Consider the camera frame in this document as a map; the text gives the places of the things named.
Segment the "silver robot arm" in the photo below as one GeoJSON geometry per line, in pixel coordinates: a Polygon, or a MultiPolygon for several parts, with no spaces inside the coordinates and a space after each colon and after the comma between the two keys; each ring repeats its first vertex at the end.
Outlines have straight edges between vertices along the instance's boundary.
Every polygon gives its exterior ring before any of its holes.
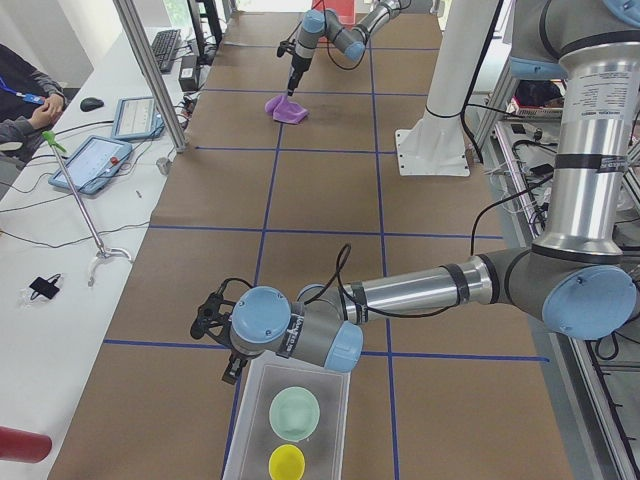
{"type": "Polygon", "coordinates": [[[361,21],[354,26],[347,26],[340,21],[334,9],[318,1],[313,9],[304,13],[302,20],[277,48],[278,58],[291,55],[286,94],[294,95],[303,75],[310,69],[316,47],[322,38],[327,46],[333,45],[354,65],[347,67],[335,61],[333,63],[342,70],[354,70],[360,65],[371,37],[410,6],[411,1],[378,1],[361,21]]]}
{"type": "Polygon", "coordinates": [[[638,3],[518,2],[511,68],[523,79],[567,79],[543,233],[528,248],[423,272],[351,284],[333,277],[296,301],[251,288],[225,315],[227,383],[265,351],[347,373],[360,358],[365,322],[425,318],[469,302],[515,306],[579,340],[627,321],[638,295],[612,232],[639,90],[638,3]]]}

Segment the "seated person's hand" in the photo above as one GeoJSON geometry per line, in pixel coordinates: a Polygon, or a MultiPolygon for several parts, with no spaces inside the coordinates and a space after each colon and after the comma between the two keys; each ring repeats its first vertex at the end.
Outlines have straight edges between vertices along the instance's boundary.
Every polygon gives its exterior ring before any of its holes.
{"type": "Polygon", "coordinates": [[[59,94],[52,94],[44,100],[41,106],[34,110],[28,122],[35,130],[51,127],[63,115],[64,108],[64,97],[59,94]]]}

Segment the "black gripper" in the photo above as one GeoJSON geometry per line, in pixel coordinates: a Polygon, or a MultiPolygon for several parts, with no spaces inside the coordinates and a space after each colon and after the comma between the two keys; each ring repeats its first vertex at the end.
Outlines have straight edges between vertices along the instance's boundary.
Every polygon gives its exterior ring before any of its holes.
{"type": "Polygon", "coordinates": [[[311,65],[311,58],[307,58],[294,52],[292,55],[292,73],[287,85],[287,95],[292,97],[298,88],[298,85],[311,65]]]}
{"type": "Polygon", "coordinates": [[[260,355],[260,351],[245,353],[232,348],[227,366],[222,375],[222,381],[227,384],[236,384],[241,378],[247,363],[260,355]]]}

